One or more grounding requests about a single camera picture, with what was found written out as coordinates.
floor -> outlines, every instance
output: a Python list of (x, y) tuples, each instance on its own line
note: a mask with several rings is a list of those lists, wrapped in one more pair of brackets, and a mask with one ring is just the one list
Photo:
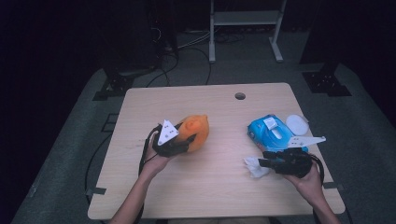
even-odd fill
[[(320, 151), (353, 222), (390, 223), (396, 218), (394, 127), (356, 74), (342, 64), (335, 75), (351, 96), (330, 97), (311, 92), (302, 72), (318, 71), (322, 64), (299, 64), (308, 32), (280, 33), (278, 45), (283, 63), (275, 60), (268, 42), (271, 34), (227, 36), (237, 41), (217, 44), (217, 60), (212, 64), (207, 59), (207, 42), (184, 48), (178, 61), (164, 56), (163, 70), (168, 71), (168, 78), (160, 76), (162, 70), (156, 70), (136, 78), (133, 88), (289, 83), (313, 135), (327, 138)], [(197, 37), (179, 34), (178, 44)], [(95, 187), (114, 127), (110, 123), (104, 128), (104, 124), (109, 116), (116, 121), (117, 116), (111, 115), (120, 112), (123, 100), (123, 97), (93, 100), (105, 81), (102, 69), (92, 74), (12, 223), (100, 223), (87, 217), (90, 196), (86, 194)], [(343, 223), (349, 223), (346, 213), (339, 217)], [(278, 219), (285, 224), (315, 223), (311, 216)]]

white tag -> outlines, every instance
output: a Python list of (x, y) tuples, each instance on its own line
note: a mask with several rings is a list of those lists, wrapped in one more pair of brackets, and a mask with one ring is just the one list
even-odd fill
[(288, 142), (288, 147), (307, 147), (316, 143), (324, 142), (326, 138), (323, 137), (305, 137), (293, 136)]
[(160, 138), (158, 139), (158, 146), (162, 146), (167, 141), (178, 135), (178, 130), (173, 126), (173, 124), (165, 119), (163, 121), (163, 128), (161, 129)]
[(268, 118), (264, 120), (265, 125), (267, 126), (268, 130), (273, 130), (277, 127), (276, 120), (274, 118)]

hole in table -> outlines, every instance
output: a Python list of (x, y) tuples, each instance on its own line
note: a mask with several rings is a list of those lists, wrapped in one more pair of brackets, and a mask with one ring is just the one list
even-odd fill
[(235, 94), (235, 98), (236, 98), (237, 100), (245, 100), (245, 98), (247, 98), (247, 97), (246, 97), (246, 95), (245, 95), (244, 93), (242, 93), (242, 92), (237, 92), (237, 93)]

person's left hand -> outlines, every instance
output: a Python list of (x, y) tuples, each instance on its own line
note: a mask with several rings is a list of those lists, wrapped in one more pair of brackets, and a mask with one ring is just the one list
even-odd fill
[(170, 158), (162, 157), (158, 155), (157, 152), (152, 148), (155, 134), (152, 135), (151, 140), (148, 144), (148, 151), (146, 154), (145, 165), (143, 166), (143, 171), (142, 171), (142, 172), (147, 172), (150, 175), (158, 174), (161, 170), (163, 170), (163, 168), (165, 168), (166, 164), (174, 158), (174, 157), (170, 157)]

black tape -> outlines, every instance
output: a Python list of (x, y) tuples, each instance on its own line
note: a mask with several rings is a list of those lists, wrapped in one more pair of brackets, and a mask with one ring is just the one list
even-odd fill
[(337, 184), (335, 184), (334, 182), (323, 183), (323, 188), (324, 189), (337, 189)]
[(102, 194), (102, 195), (105, 195), (106, 189), (95, 188), (95, 189), (93, 190), (93, 193), (94, 193), (94, 194)]

